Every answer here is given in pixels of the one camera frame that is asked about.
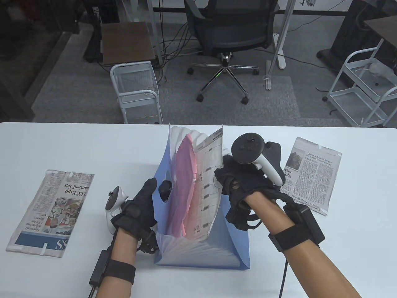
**floor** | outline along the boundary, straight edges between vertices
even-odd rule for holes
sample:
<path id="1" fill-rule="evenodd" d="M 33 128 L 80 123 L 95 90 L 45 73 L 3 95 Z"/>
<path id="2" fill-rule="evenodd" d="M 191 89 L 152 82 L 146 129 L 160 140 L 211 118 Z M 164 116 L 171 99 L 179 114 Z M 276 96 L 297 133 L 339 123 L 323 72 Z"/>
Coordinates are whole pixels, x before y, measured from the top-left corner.
<path id="1" fill-rule="evenodd" d="M 164 14 L 164 38 L 172 38 L 184 23 L 183 14 Z M 281 15 L 276 24 L 281 24 Z M 290 29 L 315 19 L 316 16 L 293 15 Z M 324 66 L 317 51 L 329 48 L 339 30 L 343 17 L 323 16 L 287 35 L 284 54 L 305 62 Z M 92 27 L 81 24 L 81 33 L 73 35 L 57 64 L 39 93 L 33 110 L 36 122 L 123 123 L 109 73 L 98 64 L 83 60 Z M 188 44 L 194 48 L 196 41 Z M 260 67 L 261 75 L 235 72 L 249 93 L 248 105 L 240 103 L 243 94 L 228 75 L 221 75 L 204 94 L 202 103 L 196 102 L 198 90 L 212 77 L 214 69 L 196 69 L 186 73 L 190 63 L 218 63 L 216 58 L 188 55 L 168 64 L 166 79 L 159 84 L 160 105 L 164 123 L 170 124 L 225 124 L 269 126 L 349 126 L 321 98 L 330 88 L 335 74 L 323 68 L 287 59 L 284 70 L 275 69 L 272 90 L 267 91 L 262 80 L 266 59 L 271 54 L 256 50 L 235 53 L 232 63 Z M 395 103 L 382 104 L 386 113 Z M 392 120 L 389 127 L 397 127 Z"/>

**tape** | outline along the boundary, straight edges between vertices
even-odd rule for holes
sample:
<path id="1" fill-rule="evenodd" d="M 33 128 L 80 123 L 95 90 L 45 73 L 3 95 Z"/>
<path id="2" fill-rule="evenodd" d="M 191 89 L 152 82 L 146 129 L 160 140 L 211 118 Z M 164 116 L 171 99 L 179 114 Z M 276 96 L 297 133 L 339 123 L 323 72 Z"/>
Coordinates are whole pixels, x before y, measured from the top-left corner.
<path id="1" fill-rule="evenodd" d="M 45 251 L 46 251 L 46 248 L 47 248 L 47 242 L 46 243 L 44 243 L 44 245 L 43 245 L 43 249 L 41 250 L 41 253 L 40 253 L 40 255 L 44 255 L 44 253 L 45 253 Z"/>

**newspaper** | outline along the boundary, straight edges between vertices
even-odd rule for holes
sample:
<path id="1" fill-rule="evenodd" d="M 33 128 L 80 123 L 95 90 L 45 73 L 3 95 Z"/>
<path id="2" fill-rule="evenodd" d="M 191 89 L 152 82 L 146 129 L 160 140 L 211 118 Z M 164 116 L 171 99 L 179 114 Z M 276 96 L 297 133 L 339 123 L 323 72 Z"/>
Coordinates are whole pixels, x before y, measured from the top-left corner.
<path id="1" fill-rule="evenodd" d="M 93 174 L 46 171 L 6 251 L 62 257 L 93 179 Z"/>
<path id="2" fill-rule="evenodd" d="M 281 192 L 327 215 L 342 153 L 298 137 L 284 168 Z"/>

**wrist strap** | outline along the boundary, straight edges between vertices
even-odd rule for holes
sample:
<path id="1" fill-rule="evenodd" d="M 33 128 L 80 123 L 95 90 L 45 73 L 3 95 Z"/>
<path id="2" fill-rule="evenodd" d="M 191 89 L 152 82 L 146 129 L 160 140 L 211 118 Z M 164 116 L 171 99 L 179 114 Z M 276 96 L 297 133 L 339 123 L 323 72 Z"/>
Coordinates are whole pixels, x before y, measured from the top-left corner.
<path id="1" fill-rule="evenodd" d="M 112 276 L 134 284 L 135 270 L 135 267 L 131 264 L 110 259 L 106 265 L 104 277 Z"/>
<path id="2" fill-rule="evenodd" d="M 310 234 L 302 225 L 296 224 L 274 236 L 269 234 L 269 238 L 277 250 L 283 252 L 309 240 Z"/>

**black glove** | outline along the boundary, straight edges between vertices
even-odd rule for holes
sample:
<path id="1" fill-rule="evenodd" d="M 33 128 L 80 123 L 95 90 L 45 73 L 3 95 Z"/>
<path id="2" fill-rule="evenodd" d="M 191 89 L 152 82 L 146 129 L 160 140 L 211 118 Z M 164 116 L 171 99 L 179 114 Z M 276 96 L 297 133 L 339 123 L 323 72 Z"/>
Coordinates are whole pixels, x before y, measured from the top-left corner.
<path id="1" fill-rule="evenodd" d="M 229 195 L 232 208 L 250 210 L 243 201 L 248 195 L 275 188 L 262 170 L 258 170 L 253 164 L 239 164 L 231 155 L 225 155 L 223 163 L 223 168 L 215 170 L 215 177 L 223 186 L 222 193 Z"/>
<path id="2" fill-rule="evenodd" d="M 155 233 L 150 229 L 157 223 L 152 200 L 156 188 L 157 180 L 148 179 L 135 198 L 123 203 L 122 212 L 111 219 L 116 229 L 122 228 L 138 240 L 142 239 L 140 249 L 148 253 L 158 249 Z"/>
<path id="3" fill-rule="evenodd" d="M 253 164 L 240 164 L 231 155 L 225 155 L 223 162 L 223 168 L 215 170 L 215 177 L 223 186 L 222 193 L 229 195 L 231 207 L 226 220 L 239 230 L 255 229 L 261 221 L 256 226 L 248 225 L 248 221 L 259 218 L 256 214 L 250 214 L 251 207 L 244 199 L 254 192 L 276 191 L 275 186 Z"/>

